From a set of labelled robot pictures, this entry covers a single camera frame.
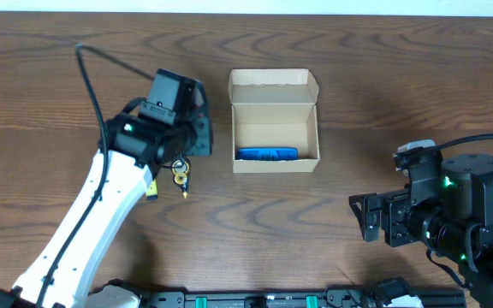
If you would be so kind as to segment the correction tape dispenser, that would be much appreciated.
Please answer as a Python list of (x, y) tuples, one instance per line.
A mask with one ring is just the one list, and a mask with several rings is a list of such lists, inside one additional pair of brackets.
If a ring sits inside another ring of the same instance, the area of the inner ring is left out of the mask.
[(191, 165), (186, 157), (179, 157), (171, 164), (174, 184), (181, 189), (183, 198), (187, 198), (190, 183)]

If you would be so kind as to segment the blue plastic whiteboard eraser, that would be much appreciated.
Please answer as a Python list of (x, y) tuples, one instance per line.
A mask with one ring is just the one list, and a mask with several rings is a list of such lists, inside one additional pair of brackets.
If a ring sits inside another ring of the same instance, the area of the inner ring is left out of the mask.
[(299, 158), (293, 147), (246, 147), (237, 151), (238, 160), (253, 161), (292, 161)]

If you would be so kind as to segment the cardboard box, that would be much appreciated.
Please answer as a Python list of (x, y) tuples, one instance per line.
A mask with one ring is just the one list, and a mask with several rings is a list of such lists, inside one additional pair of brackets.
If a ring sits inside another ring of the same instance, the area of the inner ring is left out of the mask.
[[(320, 161), (319, 86), (306, 68), (234, 69), (229, 75), (232, 170), (247, 173), (311, 173)], [(239, 157), (245, 148), (293, 148), (292, 160)]]

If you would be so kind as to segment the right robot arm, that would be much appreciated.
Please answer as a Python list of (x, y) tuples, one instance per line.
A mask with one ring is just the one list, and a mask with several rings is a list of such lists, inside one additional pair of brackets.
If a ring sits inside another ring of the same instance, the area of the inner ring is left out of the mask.
[(457, 264), (449, 274), (480, 306), (493, 307), (493, 156), (445, 159), (416, 148), (394, 160), (408, 173), (404, 188), (349, 199), (364, 241), (383, 232), (391, 247), (423, 243), (428, 257)]

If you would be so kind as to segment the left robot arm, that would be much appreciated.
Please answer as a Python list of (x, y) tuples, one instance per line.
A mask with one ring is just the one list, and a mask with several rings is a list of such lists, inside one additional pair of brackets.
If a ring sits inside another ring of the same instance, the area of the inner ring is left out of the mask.
[(130, 101), (101, 126), (83, 187), (42, 253), (0, 307), (139, 307), (144, 294), (93, 278), (131, 209), (160, 169), (209, 156), (211, 121), (203, 84), (160, 69), (146, 98)]

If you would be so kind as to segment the yellow highlighter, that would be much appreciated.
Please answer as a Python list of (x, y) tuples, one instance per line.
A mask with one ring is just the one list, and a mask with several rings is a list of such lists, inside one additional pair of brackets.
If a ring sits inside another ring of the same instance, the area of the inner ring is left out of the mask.
[(157, 188), (157, 180), (153, 179), (151, 184), (146, 190), (146, 199), (147, 200), (156, 200), (158, 199), (158, 188)]

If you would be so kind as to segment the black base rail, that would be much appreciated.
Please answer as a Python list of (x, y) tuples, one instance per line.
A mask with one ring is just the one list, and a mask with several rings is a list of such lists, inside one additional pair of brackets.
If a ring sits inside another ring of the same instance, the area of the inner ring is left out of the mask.
[(465, 307), (462, 291), (416, 290), (413, 295), (387, 302), (363, 289), (328, 288), (311, 292), (183, 293), (159, 292), (144, 299), (149, 308), (346, 308), (346, 307)]

